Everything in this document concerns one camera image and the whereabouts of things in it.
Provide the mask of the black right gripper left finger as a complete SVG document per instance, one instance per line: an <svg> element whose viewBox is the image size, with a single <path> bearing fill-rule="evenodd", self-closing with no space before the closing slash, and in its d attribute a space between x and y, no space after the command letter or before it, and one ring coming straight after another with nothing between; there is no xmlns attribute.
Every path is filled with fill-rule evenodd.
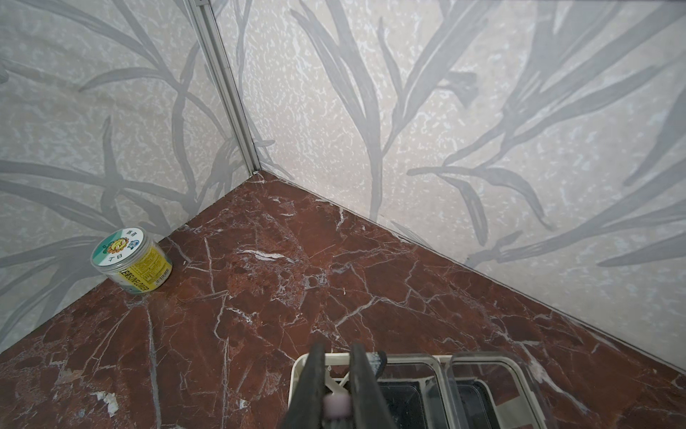
<svg viewBox="0 0 686 429"><path fill-rule="evenodd" d="M324 346L316 343L309 350L304 370L291 397L289 408L280 422L280 428L322 427L325 373Z"/></svg>

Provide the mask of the green yellow label jar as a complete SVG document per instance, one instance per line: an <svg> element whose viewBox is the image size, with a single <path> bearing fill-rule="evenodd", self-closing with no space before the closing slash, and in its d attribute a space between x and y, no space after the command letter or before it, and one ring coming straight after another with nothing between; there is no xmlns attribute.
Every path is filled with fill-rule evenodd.
<svg viewBox="0 0 686 429"><path fill-rule="evenodd" d="M100 241L90 262L99 273L133 295L158 289L173 271L171 260L140 227L120 229Z"/></svg>

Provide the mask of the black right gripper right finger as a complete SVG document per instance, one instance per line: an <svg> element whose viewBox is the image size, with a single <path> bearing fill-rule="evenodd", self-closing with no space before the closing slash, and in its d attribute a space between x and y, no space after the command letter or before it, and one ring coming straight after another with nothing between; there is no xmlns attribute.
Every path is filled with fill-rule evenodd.
<svg viewBox="0 0 686 429"><path fill-rule="evenodd" d="M355 428L395 428L386 400L376 382L375 375L360 343L350 350L350 392Z"/></svg>

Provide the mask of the pink toothbrush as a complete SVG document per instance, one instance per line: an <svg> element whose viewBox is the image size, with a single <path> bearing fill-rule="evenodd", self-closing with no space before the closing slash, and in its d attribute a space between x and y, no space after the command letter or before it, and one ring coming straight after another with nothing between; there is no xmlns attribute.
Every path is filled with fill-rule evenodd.
<svg viewBox="0 0 686 429"><path fill-rule="evenodd" d="M323 397L323 419L337 421L353 416L352 397L349 393L328 393Z"/></svg>

